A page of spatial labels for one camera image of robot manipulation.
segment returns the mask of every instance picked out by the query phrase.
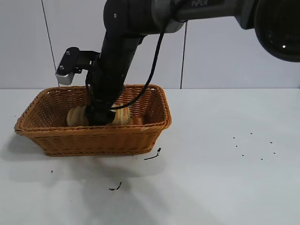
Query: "dark crumb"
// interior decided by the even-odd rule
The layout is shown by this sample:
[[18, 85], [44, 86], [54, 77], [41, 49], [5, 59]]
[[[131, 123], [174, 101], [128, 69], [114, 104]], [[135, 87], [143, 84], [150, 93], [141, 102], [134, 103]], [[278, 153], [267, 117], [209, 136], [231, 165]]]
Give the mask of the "dark crumb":
[[110, 191], [115, 191], [115, 190], [119, 190], [119, 188], [121, 187], [122, 185], [122, 182], [120, 182], [119, 186], [117, 188], [110, 188], [109, 190]]
[[150, 157], [150, 158], [144, 158], [144, 160], [153, 159], [153, 158], [156, 158], [156, 157], [158, 157], [158, 156], [159, 156], [159, 153], [160, 153], [160, 151], [161, 151], [161, 148], [159, 148], [159, 149], [157, 150], [157, 154], [156, 154], [156, 156], [153, 156], [153, 157]]

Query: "white table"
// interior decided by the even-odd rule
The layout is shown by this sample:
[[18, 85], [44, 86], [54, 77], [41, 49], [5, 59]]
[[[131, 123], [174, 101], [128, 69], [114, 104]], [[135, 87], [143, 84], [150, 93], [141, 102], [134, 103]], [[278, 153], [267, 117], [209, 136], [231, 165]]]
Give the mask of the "white table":
[[0, 90], [1, 225], [300, 224], [300, 90], [167, 90], [151, 153], [59, 158], [14, 134], [38, 92]]

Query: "brown woven basket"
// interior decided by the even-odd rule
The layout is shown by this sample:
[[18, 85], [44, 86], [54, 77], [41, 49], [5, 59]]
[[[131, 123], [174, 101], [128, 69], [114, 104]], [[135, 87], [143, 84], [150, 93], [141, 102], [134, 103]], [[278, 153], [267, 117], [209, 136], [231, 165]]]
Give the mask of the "brown woven basket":
[[[142, 88], [127, 85], [117, 103], [129, 102]], [[15, 131], [40, 145], [48, 156], [133, 155], [151, 151], [160, 133], [171, 125], [165, 93], [156, 85], [150, 85], [130, 107], [127, 125], [66, 127], [68, 111], [88, 104], [85, 87], [46, 89], [18, 119]]]

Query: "bread roll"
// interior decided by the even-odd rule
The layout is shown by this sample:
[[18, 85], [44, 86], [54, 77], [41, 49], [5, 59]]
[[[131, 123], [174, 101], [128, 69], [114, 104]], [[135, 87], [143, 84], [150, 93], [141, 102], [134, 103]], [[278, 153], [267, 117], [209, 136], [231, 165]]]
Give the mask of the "bread roll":
[[[122, 106], [123, 104], [114, 104], [113, 107]], [[86, 105], [80, 105], [70, 109], [67, 114], [68, 127], [88, 126], [89, 121], [85, 117]], [[125, 125], [130, 121], [130, 110], [128, 107], [118, 110], [112, 110], [116, 112], [116, 116], [111, 123], [112, 125]]]

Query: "robotic arm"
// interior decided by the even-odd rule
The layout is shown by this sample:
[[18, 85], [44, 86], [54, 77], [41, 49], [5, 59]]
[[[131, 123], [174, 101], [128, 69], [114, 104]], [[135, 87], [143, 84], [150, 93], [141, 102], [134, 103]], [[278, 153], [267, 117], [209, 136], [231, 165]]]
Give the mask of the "robotic arm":
[[222, 16], [235, 16], [243, 29], [255, 28], [258, 40], [273, 56], [300, 62], [298, 0], [107, 0], [101, 53], [67, 49], [56, 76], [59, 83], [69, 85], [75, 73], [88, 70], [91, 105], [86, 116], [90, 125], [105, 125], [114, 119], [110, 109], [122, 94], [135, 51], [147, 35], [161, 34], [162, 39], [187, 20]]

